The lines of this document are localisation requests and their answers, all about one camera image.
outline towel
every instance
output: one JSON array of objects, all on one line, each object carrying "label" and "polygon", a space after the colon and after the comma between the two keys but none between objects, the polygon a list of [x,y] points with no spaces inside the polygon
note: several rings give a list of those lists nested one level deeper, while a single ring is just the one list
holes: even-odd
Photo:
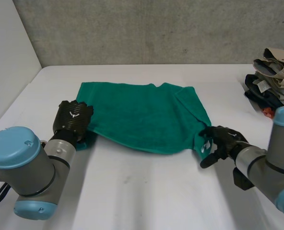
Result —
[{"label": "towel", "polygon": [[192,149],[202,159],[211,150],[211,140],[199,136],[211,122],[193,87],[84,82],[77,101],[94,107],[89,131],[124,146],[159,154]]}]

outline table surface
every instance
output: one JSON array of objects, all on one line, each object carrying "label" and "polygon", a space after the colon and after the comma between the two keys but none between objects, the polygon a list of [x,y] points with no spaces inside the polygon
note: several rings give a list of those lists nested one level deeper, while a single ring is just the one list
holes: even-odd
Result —
[{"label": "table surface", "polygon": [[[0,119],[0,130],[26,126],[50,139],[59,103],[74,100],[81,82],[168,82],[193,86],[214,126],[236,129],[267,148],[272,122],[243,95],[248,73],[254,73],[251,65],[46,67]],[[98,137],[77,152],[52,219],[17,217],[12,208],[18,195],[11,190],[0,203],[0,230],[284,229],[284,215],[260,191],[233,184],[231,160],[205,170],[199,162],[191,150],[162,156]]]}]

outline concrete wall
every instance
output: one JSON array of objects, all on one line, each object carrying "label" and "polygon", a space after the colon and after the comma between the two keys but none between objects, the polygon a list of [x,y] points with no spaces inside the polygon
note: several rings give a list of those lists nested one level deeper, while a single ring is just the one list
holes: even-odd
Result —
[{"label": "concrete wall", "polygon": [[0,117],[41,70],[11,0],[0,0]]},{"label": "concrete wall", "polygon": [[284,0],[14,0],[42,66],[251,63]]}]

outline white logo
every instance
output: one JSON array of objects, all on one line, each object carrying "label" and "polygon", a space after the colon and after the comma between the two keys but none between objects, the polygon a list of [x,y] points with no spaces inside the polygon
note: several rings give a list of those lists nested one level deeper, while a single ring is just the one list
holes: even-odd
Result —
[{"label": "white logo", "polygon": [[231,136],[233,136],[233,137],[237,136],[237,134],[231,134],[231,133],[228,133],[228,134],[231,135]]},{"label": "white logo", "polygon": [[70,111],[70,115],[74,118],[76,116],[79,116],[80,114],[72,114],[71,111]]}]

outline beige cloth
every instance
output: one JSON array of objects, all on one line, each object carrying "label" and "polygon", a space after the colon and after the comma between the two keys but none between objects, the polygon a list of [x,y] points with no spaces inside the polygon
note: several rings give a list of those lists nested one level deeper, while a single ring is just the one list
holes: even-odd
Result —
[{"label": "beige cloth", "polygon": [[271,78],[284,79],[284,50],[266,48],[263,57],[265,60],[254,60],[254,68],[257,72]]}]

